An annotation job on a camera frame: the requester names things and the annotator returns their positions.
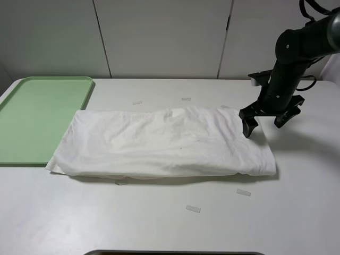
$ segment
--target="small paper piece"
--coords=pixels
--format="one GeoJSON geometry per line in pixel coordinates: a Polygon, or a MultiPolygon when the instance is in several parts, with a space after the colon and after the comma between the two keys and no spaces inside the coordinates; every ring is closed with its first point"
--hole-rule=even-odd
{"type": "Polygon", "coordinates": [[[237,189],[236,193],[250,197],[250,192],[249,191],[237,189]]]}
{"type": "Polygon", "coordinates": [[[127,185],[129,182],[126,179],[122,179],[122,180],[116,180],[115,181],[116,185],[127,185]]]}
{"type": "Polygon", "coordinates": [[[201,208],[195,207],[195,206],[186,206],[186,209],[189,211],[194,211],[195,213],[200,213],[201,208]]]}

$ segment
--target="white cloth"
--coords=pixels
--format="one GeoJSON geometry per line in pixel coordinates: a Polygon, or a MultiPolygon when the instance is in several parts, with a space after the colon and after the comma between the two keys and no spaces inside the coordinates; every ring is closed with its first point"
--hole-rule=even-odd
{"type": "Polygon", "coordinates": [[[195,106],[154,113],[79,110],[46,169],[113,179],[274,175],[262,129],[245,138],[237,114],[195,106]]]}

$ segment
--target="white table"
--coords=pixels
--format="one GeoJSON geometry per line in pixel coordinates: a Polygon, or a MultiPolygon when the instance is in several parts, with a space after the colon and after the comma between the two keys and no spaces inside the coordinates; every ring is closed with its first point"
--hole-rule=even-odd
{"type": "MultiPolygon", "coordinates": [[[[147,112],[192,104],[240,109],[260,89],[240,80],[94,81],[87,109],[147,112]]],[[[278,175],[272,177],[130,179],[118,186],[43,168],[0,168],[0,254],[82,255],[95,249],[339,254],[340,88],[324,81],[301,94],[302,113],[280,130],[274,118],[261,118],[277,161],[278,175]],[[237,188],[251,196],[237,194],[237,188]]]]}

